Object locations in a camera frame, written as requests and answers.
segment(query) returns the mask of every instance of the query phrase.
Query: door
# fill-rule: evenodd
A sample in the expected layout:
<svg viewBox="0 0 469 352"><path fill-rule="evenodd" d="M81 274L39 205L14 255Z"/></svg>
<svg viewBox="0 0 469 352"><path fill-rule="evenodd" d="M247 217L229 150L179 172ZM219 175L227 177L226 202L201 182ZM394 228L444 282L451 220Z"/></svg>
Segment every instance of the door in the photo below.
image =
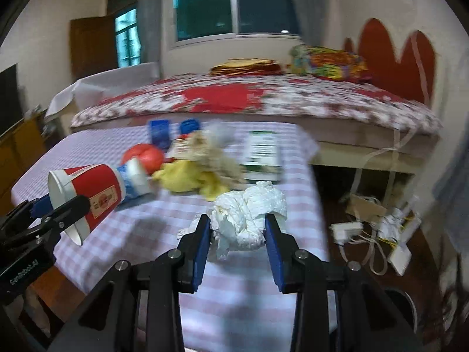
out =
<svg viewBox="0 0 469 352"><path fill-rule="evenodd" d="M70 60L75 80L116 69L114 17L70 21Z"/></svg>

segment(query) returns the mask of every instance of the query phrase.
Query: red ball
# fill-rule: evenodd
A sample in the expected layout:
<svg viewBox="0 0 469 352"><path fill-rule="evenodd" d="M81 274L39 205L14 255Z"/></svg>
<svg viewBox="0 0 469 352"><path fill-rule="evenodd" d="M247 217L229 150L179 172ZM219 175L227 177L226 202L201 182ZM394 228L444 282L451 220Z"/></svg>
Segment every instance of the red ball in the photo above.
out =
<svg viewBox="0 0 469 352"><path fill-rule="evenodd" d="M165 154L151 144L137 144L124 153L121 163L125 164L134 157L140 160L147 174L151 175L161 168Z"/></svg>

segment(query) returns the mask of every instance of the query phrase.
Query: power strip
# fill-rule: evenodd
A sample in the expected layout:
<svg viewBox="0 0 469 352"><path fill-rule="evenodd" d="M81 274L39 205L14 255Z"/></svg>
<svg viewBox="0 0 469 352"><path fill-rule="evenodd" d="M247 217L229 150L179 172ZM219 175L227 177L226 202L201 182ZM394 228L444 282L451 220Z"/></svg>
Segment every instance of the power strip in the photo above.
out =
<svg viewBox="0 0 469 352"><path fill-rule="evenodd" d="M330 226L334 242L343 245L347 243L353 236L359 235L363 231L361 222L341 222Z"/></svg>

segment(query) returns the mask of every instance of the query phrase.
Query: black screen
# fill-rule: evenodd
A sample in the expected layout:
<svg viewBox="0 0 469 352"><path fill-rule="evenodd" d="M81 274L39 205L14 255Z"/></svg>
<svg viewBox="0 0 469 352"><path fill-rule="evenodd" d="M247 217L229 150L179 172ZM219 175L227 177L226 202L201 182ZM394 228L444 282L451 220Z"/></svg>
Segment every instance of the black screen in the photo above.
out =
<svg viewBox="0 0 469 352"><path fill-rule="evenodd" d="M0 135L23 117L16 83L16 65L0 72Z"/></svg>

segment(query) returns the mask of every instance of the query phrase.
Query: screw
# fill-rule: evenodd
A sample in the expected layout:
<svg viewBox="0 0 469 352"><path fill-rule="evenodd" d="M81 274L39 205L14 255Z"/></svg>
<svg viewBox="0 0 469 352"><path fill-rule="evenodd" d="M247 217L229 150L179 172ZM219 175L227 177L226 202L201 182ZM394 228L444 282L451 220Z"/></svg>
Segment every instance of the screw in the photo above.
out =
<svg viewBox="0 0 469 352"><path fill-rule="evenodd" d="M350 270L352 271L358 271L362 268L362 266L360 265L360 262L357 262L355 260L351 260L347 266L349 267Z"/></svg>
<svg viewBox="0 0 469 352"><path fill-rule="evenodd" d="M125 270L127 267L128 267L128 262L126 260L120 260L119 262L117 262L114 267L118 270L118 271L122 271L122 270Z"/></svg>
<svg viewBox="0 0 469 352"><path fill-rule="evenodd" d="M171 258L172 260L179 258L181 254L182 253L179 249L171 249L170 251L168 251L168 257Z"/></svg>
<svg viewBox="0 0 469 352"><path fill-rule="evenodd" d="M308 256L309 256L308 251L304 249L299 249L295 251L295 257L297 257L299 260L305 260L306 258L308 258Z"/></svg>

